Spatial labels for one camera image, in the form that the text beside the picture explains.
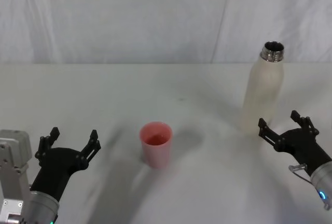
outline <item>white fabric curtain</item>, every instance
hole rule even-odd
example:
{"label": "white fabric curtain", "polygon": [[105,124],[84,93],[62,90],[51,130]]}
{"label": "white fabric curtain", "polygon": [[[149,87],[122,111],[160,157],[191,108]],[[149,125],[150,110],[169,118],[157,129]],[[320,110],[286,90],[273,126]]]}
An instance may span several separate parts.
{"label": "white fabric curtain", "polygon": [[2,63],[332,61],[332,0],[0,0]]}

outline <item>table surface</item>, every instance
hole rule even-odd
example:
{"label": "table surface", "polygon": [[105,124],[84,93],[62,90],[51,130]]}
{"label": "table surface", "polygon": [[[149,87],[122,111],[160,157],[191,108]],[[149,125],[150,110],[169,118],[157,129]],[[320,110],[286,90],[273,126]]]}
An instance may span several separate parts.
{"label": "table surface", "polygon": [[[70,179],[58,224],[330,223],[296,161],[237,128],[251,64],[28,65],[0,67],[0,127],[39,137],[58,126],[55,146],[81,150],[92,129],[102,149]],[[277,132],[310,116],[332,154],[332,64],[285,64]],[[172,163],[142,161],[139,130],[164,121],[174,132]],[[29,162],[33,181],[39,167]]]}

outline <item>pink cup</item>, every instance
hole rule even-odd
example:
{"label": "pink cup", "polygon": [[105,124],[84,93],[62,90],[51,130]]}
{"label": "pink cup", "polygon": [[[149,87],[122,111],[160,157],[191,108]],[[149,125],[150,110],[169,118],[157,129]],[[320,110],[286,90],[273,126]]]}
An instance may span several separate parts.
{"label": "pink cup", "polygon": [[163,122],[150,122],[142,127],[140,138],[147,164],[162,169],[170,160],[172,129]]}

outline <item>water bottle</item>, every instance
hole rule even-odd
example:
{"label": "water bottle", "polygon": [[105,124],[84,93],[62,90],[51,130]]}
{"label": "water bottle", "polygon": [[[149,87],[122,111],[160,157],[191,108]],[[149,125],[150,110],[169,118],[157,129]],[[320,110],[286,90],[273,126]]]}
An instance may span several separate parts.
{"label": "water bottle", "polygon": [[265,43],[251,69],[242,109],[241,128],[246,134],[258,134],[259,118],[269,124],[284,78],[284,46],[277,41]]}

